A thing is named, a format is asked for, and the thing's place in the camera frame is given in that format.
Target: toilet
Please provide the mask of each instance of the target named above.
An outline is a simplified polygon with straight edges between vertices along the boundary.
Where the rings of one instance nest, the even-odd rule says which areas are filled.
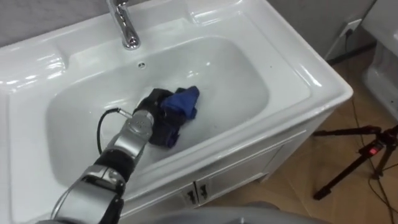
[[[370,92],[398,120],[398,1],[378,0],[363,21],[377,39],[373,62],[363,74]]]

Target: red light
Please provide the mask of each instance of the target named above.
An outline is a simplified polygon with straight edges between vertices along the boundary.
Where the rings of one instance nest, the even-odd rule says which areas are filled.
[[[375,155],[375,154],[377,153],[377,149],[372,148],[371,150],[369,150],[369,153],[370,153],[371,155]]]

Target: tripod leg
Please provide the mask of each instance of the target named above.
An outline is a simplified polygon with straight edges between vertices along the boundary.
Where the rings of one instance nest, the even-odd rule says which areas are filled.
[[[381,128],[374,126],[365,126],[362,128],[349,128],[349,129],[338,129],[334,131],[315,131],[313,136],[344,136],[354,134],[378,134],[381,132]]]
[[[383,156],[381,157],[381,160],[379,162],[379,165],[377,165],[376,170],[374,171],[372,175],[372,179],[379,179],[380,177],[383,176],[383,169],[387,164],[387,161],[390,159],[392,152],[395,150],[395,146],[387,146],[386,151],[384,152]]]
[[[331,188],[338,184],[341,180],[343,180],[347,175],[352,173],[356,168],[358,168],[362,163],[364,163],[368,158],[375,155],[382,149],[382,146],[376,145],[376,142],[371,142],[370,144],[364,146],[359,150],[361,156],[357,158],[351,165],[349,165],[345,170],[343,170],[340,174],[338,174],[333,180],[331,180],[328,184],[322,187],[318,192],[316,192],[313,196],[315,200],[321,200],[331,193]]]

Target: sink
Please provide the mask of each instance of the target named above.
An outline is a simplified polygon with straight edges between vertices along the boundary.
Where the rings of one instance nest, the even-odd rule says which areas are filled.
[[[173,149],[146,146],[126,203],[352,95],[267,1],[151,0],[129,10],[137,50],[123,48],[110,15],[0,49],[0,223],[47,218],[98,157],[102,113],[132,111],[153,88],[196,85],[198,114]],[[106,117],[103,146],[123,122]]]
[[[172,149],[147,146],[145,151],[151,151],[156,160],[248,121],[266,107],[269,96],[260,74],[242,51],[219,37],[195,39],[101,72],[61,91],[49,104],[47,139],[54,176],[68,186],[97,158],[95,132],[105,108],[133,111],[153,88],[175,91],[192,85],[201,93],[197,117],[182,127]],[[104,147],[124,121],[120,115],[105,119]]]

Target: cabinet handle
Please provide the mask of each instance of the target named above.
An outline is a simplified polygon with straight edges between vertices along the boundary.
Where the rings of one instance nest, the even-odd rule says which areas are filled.
[[[191,200],[193,205],[196,205],[197,200],[195,198],[195,194],[193,193],[193,191],[191,190],[190,192],[187,193],[189,199]]]
[[[200,187],[200,195],[202,195],[203,198],[204,198],[205,200],[207,200],[206,185],[202,185],[202,186]]]

